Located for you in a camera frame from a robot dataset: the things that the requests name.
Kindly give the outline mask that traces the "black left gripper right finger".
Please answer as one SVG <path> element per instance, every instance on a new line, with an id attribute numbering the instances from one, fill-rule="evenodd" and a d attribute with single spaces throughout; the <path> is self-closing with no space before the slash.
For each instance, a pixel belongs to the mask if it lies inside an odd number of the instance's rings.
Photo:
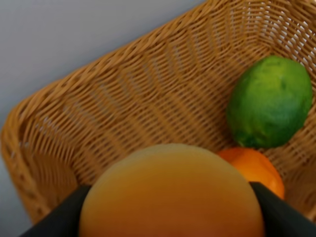
<path id="1" fill-rule="evenodd" d="M 260 204 L 266 237 L 316 237 L 316 225 L 259 182 L 249 183 Z"/>

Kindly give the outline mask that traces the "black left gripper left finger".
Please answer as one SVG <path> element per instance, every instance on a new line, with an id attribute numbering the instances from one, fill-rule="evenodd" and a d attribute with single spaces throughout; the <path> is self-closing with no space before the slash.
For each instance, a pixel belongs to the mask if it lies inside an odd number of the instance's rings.
<path id="1" fill-rule="evenodd" d="M 77 237 L 83 202 L 91 186 L 80 186 L 21 237 Z"/>

